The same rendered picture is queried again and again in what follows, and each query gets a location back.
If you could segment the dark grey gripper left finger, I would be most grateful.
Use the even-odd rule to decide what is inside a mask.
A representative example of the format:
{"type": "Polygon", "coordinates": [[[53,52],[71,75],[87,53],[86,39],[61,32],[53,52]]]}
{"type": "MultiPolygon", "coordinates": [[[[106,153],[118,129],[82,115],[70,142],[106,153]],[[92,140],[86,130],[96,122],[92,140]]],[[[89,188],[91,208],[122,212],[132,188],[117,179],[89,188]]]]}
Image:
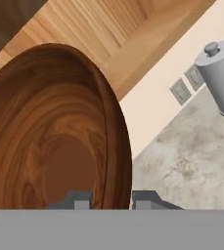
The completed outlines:
{"type": "Polygon", "coordinates": [[[48,205],[49,209],[89,210],[92,208],[92,192],[90,190],[72,190],[59,202],[48,205]]]}

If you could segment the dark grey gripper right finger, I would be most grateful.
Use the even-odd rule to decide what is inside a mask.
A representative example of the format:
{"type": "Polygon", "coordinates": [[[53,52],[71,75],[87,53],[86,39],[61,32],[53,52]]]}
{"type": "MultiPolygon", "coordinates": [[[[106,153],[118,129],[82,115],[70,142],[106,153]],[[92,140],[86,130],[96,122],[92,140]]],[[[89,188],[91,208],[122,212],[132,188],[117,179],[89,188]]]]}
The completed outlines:
{"type": "Polygon", "coordinates": [[[133,190],[132,191],[133,210],[168,209],[181,210],[181,207],[162,200],[155,190],[133,190]]]}

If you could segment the brown wooden bowl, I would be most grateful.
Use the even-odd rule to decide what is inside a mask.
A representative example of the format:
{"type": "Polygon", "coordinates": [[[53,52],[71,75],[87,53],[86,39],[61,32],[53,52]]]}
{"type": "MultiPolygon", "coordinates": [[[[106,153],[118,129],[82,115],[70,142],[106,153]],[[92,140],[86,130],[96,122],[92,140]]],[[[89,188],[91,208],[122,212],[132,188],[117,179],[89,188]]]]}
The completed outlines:
{"type": "Polygon", "coordinates": [[[0,69],[0,209],[45,209],[82,190],[95,209],[126,209],[128,130],[114,91],[82,52],[32,47],[0,69]]]}

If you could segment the grey canister with lid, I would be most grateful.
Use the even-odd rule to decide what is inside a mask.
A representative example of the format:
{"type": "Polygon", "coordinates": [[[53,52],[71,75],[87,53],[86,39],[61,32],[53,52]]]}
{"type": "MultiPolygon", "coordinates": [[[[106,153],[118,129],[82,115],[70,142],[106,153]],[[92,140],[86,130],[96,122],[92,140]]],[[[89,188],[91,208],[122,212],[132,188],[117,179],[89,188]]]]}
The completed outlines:
{"type": "Polygon", "coordinates": [[[195,65],[224,116],[224,40],[205,45],[195,65]]]}

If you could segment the grey wall socket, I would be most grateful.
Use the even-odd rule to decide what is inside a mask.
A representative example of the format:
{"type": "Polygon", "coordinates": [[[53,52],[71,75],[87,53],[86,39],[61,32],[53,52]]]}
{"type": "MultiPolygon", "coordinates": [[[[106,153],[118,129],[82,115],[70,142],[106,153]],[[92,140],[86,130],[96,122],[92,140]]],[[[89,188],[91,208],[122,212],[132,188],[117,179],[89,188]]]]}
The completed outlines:
{"type": "Polygon", "coordinates": [[[199,70],[194,64],[187,69],[185,76],[195,91],[197,91],[204,83],[199,70]]]}
{"type": "Polygon", "coordinates": [[[170,87],[170,92],[180,105],[183,105],[192,96],[182,78],[179,78],[170,87]]]}

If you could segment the wooden wall cupboard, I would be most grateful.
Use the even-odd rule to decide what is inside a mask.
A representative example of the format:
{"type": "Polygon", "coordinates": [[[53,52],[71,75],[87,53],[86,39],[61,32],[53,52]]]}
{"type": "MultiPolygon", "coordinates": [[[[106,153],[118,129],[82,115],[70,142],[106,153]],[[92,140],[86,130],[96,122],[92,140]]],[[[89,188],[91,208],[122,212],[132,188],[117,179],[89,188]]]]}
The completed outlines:
{"type": "Polygon", "coordinates": [[[24,50],[69,44],[123,98],[216,0],[0,0],[0,68],[24,50]]]}

